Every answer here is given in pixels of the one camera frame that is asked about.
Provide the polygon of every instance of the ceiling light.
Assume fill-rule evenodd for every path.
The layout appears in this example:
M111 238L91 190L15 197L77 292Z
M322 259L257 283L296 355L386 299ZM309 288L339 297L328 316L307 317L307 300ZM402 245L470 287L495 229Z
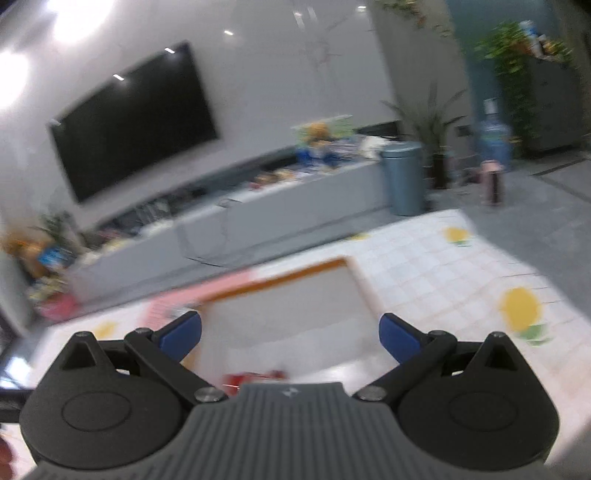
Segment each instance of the ceiling light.
M11 105L27 84L29 62L23 55L0 54L0 108Z
M50 0L48 8L57 13L56 40L73 43L90 35L105 21L114 0Z

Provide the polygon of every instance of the plant pot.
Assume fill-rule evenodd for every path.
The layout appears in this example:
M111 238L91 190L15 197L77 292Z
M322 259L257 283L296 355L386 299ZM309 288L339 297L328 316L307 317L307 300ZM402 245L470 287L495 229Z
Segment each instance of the plant pot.
M436 190L444 190L447 188L447 172L445 165L445 154L433 154L433 188Z

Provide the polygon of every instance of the gray cabinet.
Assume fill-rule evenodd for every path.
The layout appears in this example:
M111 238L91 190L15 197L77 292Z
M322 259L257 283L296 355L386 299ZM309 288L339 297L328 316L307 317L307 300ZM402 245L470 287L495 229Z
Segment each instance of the gray cabinet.
M528 59L539 133L530 148L545 151L580 141L585 133L580 84L574 69L553 61Z

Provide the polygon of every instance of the potted plant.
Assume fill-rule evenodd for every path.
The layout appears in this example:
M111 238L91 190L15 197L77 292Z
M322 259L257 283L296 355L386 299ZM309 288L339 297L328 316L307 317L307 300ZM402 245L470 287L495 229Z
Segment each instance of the potted plant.
M427 155L431 158L431 170L433 174L433 188L447 188L447 174L445 169L445 145L447 130L451 125L460 121L466 115L459 115L445 120L447 109L454 104L464 93L464 90L456 92L441 107L437 105L437 82L432 82L429 87L429 96L425 106L409 107L403 99L397 96L397 105L384 101L388 107L400 115L413 130L415 137L425 146Z

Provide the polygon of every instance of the black tv screen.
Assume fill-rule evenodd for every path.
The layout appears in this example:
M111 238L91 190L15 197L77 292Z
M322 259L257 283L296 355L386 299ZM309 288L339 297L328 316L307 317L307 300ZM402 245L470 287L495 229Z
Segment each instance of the black tv screen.
M217 138L187 43L111 82L50 130L79 202L133 173Z

